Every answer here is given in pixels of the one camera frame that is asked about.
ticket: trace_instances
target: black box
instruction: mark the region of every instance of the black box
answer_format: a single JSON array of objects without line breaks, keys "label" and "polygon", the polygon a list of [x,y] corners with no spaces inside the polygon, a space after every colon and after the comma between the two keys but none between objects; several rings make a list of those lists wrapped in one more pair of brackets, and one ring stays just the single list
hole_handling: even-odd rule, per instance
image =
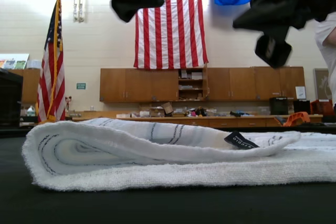
[{"label": "black box", "polygon": [[293,101],[294,112],[307,112],[308,115],[311,114],[310,111],[310,101]]},{"label": "black box", "polygon": [[269,99],[271,115],[288,115],[287,97],[274,97]]},{"label": "black box", "polygon": [[20,125],[23,77],[0,68],[0,129]]}]

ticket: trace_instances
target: orange object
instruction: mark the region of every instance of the orange object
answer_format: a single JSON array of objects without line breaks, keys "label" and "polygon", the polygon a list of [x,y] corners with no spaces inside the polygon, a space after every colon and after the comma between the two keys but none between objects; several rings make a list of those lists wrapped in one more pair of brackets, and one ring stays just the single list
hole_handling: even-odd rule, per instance
[{"label": "orange object", "polygon": [[275,120],[277,120],[282,126],[284,127],[290,127],[290,126],[295,126],[295,121],[301,119],[303,123],[310,123],[310,118],[307,112],[298,112],[293,115],[290,115],[285,121],[283,118],[275,117]]},{"label": "orange object", "polygon": [[335,115],[332,101],[316,100],[310,103],[311,113],[319,115]]}]

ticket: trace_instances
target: person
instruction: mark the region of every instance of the person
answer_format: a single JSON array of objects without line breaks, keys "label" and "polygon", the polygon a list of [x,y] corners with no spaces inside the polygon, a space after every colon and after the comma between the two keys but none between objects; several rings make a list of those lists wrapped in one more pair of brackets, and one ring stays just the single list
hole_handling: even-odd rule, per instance
[{"label": "person", "polygon": [[329,87],[336,113],[336,12],[316,25],[315,40],[328,66]]}]

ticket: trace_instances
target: wall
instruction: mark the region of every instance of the wall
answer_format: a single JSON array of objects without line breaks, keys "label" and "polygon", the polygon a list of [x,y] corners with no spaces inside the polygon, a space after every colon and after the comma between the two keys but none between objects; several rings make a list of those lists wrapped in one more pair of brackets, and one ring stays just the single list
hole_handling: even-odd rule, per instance
[{"label": "wall", "polygon": [[[42,59],[43,46],[51,12],[56,0],[0,0],[0,53],[29,53],[31,59]],[[118,20],[109,0],[85,0],[85,22],[72,20],[74,0],[62,0],[62,26],[65,49],[66,95],[73,97],[71,107],[88,110],[132,110],[137,104],[99,102],[100,68],[131,68],[134,61],[134,21]],[[266,66],[254,55],[259,33],[233,30],[232,20],[248,8],[216,6],[203,0],[206,47],[209,67]],[[313,38],[314,22],[302,31],[292,29],[288,43],[293,53],[291,66],[303,66],[307,98],[315,99],[313,69],[326,65]],[[86,82],[87,90],[76,90],[77,82]],[[251,104],[215,103],[229,108]]]}]

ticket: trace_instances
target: wooden countertop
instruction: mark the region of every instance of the wooden countertop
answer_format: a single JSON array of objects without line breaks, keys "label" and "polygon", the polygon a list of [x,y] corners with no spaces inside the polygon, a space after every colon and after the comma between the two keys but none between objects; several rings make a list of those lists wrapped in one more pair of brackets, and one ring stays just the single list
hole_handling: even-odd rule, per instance
[{"label": "wooden countertop", "polygon": [[[118,118],[121,120],[131,120],[131,121],[164,121],[164,120],[208,120],[208,119],[267,119],[267,118],[274,118],[276,115],[254,115],[254,116],[242,116],[242,117],[235,117],[235,116],[205,116],[205,117],[165,117],[165,118]],[[289,115],[280,115],[282,118],[288,118]],[[322,118],[323,115],[309,115],[310,118]],[[74,122],[86,121],[93,118],[72,118]]]}]

